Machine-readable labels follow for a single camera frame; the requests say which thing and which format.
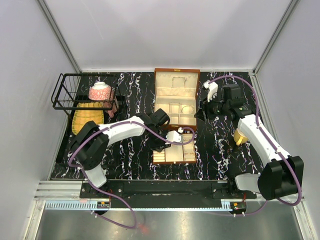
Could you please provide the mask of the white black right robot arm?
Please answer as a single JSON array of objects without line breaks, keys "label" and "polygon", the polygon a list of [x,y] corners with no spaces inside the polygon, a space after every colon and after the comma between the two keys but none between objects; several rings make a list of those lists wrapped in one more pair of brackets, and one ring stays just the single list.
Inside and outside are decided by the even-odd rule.
[{"label": "white black right robot arm", "polygon": [[246,104],[238,84],[219,87],[207,81],[202,85],[207,96],[200,102],[195,117],[211,121],[227,117],[235,127],[233,135],[237,146],[250,142],[263,163],[261,173],[241,173],[227,185],[228,195],[239,198],[245,191],[259,193],[267,201],[297,194],[302,197],[304,162],[284,150],[263,125],[257,110]]}]

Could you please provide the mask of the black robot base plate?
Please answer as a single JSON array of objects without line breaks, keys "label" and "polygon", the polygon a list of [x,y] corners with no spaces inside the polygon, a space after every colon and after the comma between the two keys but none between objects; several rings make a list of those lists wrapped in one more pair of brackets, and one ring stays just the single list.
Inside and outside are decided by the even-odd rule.
[{"label": "black robot base plate", "polygon": [[101,189],[133,209],[221,208],[222,200],[254,200],[250,191],[232,192],[226,180],[108,180]]}]

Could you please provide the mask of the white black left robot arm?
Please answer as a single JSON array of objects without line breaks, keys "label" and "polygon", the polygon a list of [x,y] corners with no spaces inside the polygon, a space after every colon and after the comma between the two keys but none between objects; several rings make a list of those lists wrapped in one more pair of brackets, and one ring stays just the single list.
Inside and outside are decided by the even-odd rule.
[{"label": "white black left robot arm", "polygon": [[85,123],[71,144],[72,152],[69,166],[81,168],[84,176],[92,184],[90,192],[97,198],[108,193],[107,177],[101,162],[107,147],[122,140],[151,134],[151,149],[163,150],[171,144],[168,131],[164,129],[170,123],[170,117],[158,109],[154,113],[138,113],[126,120],[109,124]]}]

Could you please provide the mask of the brown jewelry tray insert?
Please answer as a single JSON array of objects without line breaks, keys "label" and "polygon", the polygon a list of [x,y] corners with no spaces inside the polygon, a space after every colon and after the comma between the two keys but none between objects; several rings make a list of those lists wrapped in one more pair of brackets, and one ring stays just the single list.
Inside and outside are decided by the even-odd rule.
[{"label": "brown jewelry tray insert", "polygon": [[153,151],[153,164],[185,164],[195,163],[196,153],[192,133],[182,133],[183,145],[171,144],[170,147],[165,148],[162,152]]}]

